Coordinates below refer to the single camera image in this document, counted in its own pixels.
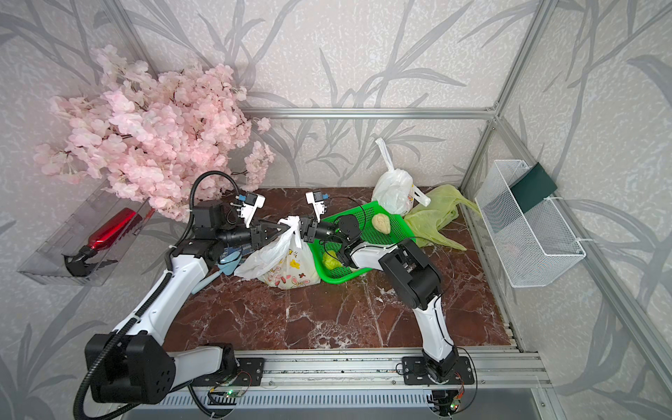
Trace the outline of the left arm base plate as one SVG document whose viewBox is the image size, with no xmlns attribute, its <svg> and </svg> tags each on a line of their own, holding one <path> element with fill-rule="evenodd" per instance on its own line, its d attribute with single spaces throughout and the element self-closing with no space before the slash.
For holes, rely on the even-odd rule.
<svg viewBox="0 0 672 420">
<path fill-rule="evenodd" d="M 199 386 L 260 387 L 264 365 L 264 358 L 241 358 L 231 373 L 203 376 L 199 378 Z"/>
</svg>

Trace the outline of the green plastic basket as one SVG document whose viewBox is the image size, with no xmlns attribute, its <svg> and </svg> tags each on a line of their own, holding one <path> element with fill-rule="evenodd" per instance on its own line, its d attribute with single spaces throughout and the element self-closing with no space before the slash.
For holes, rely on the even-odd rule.
<svg viewBox="0 0 672 420">
<path fill-rule="evenodd" d="M 384 208 L 382 208 L 377 201 L 367 203 L 355 208 L 348 209 L 337 215 L 331 215 L 322 219 L 321 224 L 336 225 L 341 216 L 353 215 L 359 223 L 362 236 L 360 239 L 365 243 L 370 243 L 377 246 L 395 245 L 405 238 L 414 236 L 411 228 L 407 225 L 400 215 L 391 215 Z M 383 234 L 376 230 L 373 226 L 373 218 L 375 215 L 386 215 L 390 220 L 390 233 Z M 341 242 L 327 241 L 316 238 L 313 243 L 309 244 L 315 262 L 316 271 L 320 279 L 331 285 L 344 284 L 349 280 L 363 276 L 370 271 L 369 268 L 355 269 L 348 267 L 333 267 L 327 266 L 324 260 L 325 251 L 332 257 L 336 257 L 338 251 L 341 249 Z"/>
</svg>

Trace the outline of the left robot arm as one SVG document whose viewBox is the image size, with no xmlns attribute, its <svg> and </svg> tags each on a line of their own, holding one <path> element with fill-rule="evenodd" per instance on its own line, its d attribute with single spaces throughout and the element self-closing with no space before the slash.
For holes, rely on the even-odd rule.
<svg viewBox="0 0 672 420">
<path fill-rule="evenodd" d="M 107 414 L 114 419 L 140 404 L 158 404 L 173 390 L 191 388 L 194 380 L 215 375 L 228 378 L 238 365 L 232 346 L 214 344 L 168 353 L 163 347 L 173 320 L 228 248 L 260 250 L 289 231 L 287 224 L 251 219 L 264 204 L 258 194 L 241 194 L 236 203 L 242 224 L 228 222 L 220 201 L 197 203 L 199 184 L 212 176 L 206 171 L 194 181 L 185 233 L 164 255 L 166 269 L 142 302 L 109 334 L 96 334 L 85 347 L 87 374 L 73 402 L 73 415 L 85 419 L 87 396 L 97 403 L 118 404 Z"/>
</svg>

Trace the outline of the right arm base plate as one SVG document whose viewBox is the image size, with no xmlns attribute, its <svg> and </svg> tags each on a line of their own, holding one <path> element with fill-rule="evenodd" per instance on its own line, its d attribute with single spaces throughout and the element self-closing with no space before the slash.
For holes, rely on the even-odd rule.
<svg viewBox="0 0 672 420">
<path fill-rule="evenodd" d="M 402 358 L 405 385 L 474 385 L 474 367 L 466 356 L 459 356 L 453 365 L 440 365 L 425 357 Z"/>
</svg>

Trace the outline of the white printed plastic bag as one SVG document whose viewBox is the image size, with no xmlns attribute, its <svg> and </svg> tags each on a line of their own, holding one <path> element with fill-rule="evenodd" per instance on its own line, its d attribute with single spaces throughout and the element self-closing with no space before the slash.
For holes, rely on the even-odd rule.
<svg viewBox="0 0 672 420">
<path fill-rule="evenodd" d="M 381 175 L 372 195 L 372 201 L 392 215 L 407 215 L 416 201 L 428 207 L 432 199 L 424 194 L 414 183 L 411 175 L 403 169 L 395 168 L 388 147 L 382 138 L 376 139 L 387 171 Z"/>
</svg>

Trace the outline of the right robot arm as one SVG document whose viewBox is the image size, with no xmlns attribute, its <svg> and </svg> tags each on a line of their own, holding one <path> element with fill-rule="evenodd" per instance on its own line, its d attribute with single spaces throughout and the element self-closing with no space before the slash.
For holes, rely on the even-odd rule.
<svg viewBox="0 0 672 420">
<path fill-rule="evenodd" d="M 383 272 L 397 297 L 415 314 L 428 375 L 435 383 L 449 380 L 460 355 L 442 309 L 442 278 L 411 238 L 389 245 L 367 243 L 354 215 L 341 216 L 335 223 L 304 216 L 300 219 L 300 235 L 307 243 L 335 243 L 336 250 L 326 248 L 324 253 L 345 268 Z"/>
</svg>

